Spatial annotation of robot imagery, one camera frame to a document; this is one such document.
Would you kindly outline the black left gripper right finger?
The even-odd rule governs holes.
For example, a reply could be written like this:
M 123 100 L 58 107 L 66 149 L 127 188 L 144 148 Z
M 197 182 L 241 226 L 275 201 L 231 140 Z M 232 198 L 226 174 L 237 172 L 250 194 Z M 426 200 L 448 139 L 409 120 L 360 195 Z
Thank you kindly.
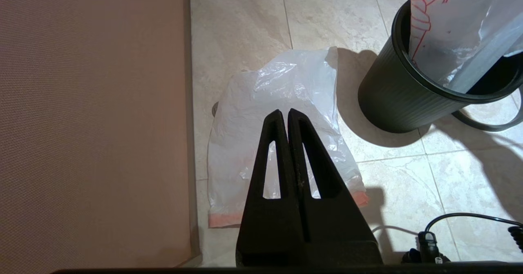
M 304 113 L 289 111 L 288 136 L 308 263 L 382 265 L 376 238 Z

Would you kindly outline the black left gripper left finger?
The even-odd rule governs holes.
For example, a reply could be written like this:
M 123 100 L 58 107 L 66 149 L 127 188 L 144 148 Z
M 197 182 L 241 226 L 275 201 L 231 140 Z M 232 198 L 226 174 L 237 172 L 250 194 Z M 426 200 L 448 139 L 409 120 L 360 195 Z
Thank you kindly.
M 276 144 L 279 199 L 263 196 L 270 143 Z M 293 159 L 280 110 L 271 112 L 263 123 L 236 251 L 237 266 L 306 263 Z

